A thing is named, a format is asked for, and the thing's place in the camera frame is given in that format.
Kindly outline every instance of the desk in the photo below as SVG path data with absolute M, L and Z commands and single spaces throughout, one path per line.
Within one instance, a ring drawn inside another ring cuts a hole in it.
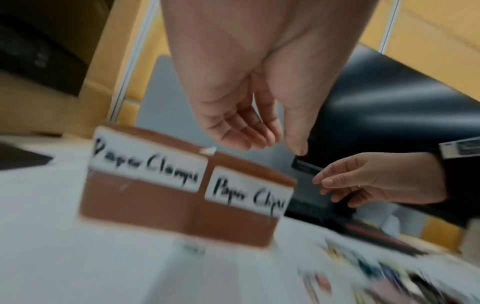
M 176 248 L 176 239 L 153 230 L 77 219 L 90 141 L 72 139 L 66 144 L 62 140 L 45 143 L 23 138 L 16 143 L 53 154 L 56 159 L 43 167 L 0 172 L 1 303 L 153 304 L 152 294 L 159 287 L 159 277 Z M 445 264 L 439 258 L 413 262 L 411 257 L 287 218 L 280 221 L 272 250 L 247 250 L 243 258 L 247 266 L 240 271 L 244 277 L 246 272 L 256 271 L 257 275 L 249 280 L 251 288 L 258 288 L 255 284 L 259 278 L 278 280 L 266 268 L 273 265 L 279 250 L 291 259 L 307 258 L 311 256 L 311 244 L 326 236 L 371 256 L 393 257 L 399 263 L 415 266 L 421 263 L 435 268 L 434 272 L 446 279 L 457 279 L 452 269 L 458 265 Z M 262 261 L 261 267 L 254 269 L 258 261 Z M 468 279 L 476 273 L 462 271 L 464 279 L 478 286 L 478 281 Z M 245 302 L 255 303 L 262 298 L 255 297 L 250 289 L 244 291 L 251 297 L 242 296 Z

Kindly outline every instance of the white desk surface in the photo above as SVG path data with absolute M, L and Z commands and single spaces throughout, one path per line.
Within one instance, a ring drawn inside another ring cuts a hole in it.
M 43 167 L 0 172 L 0 302 L 150 303 L 174 239 L 153 230 L 77 219 L 89 141 L 20 145 L 57 158 Z M 275 243 L 295 255 L 307 241 L 325 235 L 336 234 L 284 218 Z M 372 255 L 386 254 L 349 242 Z

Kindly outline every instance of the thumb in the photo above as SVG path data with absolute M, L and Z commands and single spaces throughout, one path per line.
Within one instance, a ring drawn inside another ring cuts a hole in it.
M 284 138 L 288 148 L 296 155 L 305 155 L 309 146 L 307 139 L 317 120 L 320 105 L 309 109 L 285 108 L 283 113 Z
M 326 188 L 338 189 L 354 186 L 365 186 L 369 185 L 371 177 L 369 174 L 362 168 L 349 171 L 345 173 L 340 173 L 331 177 L 324 179 L 321 184 Z

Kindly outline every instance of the black sleeve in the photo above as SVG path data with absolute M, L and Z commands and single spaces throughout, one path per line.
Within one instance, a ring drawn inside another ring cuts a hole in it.
M 480 138 L 442 143 L 430 152 L 445 171 L 448 200 L 414 209 L 466 227 L 480 217 Z

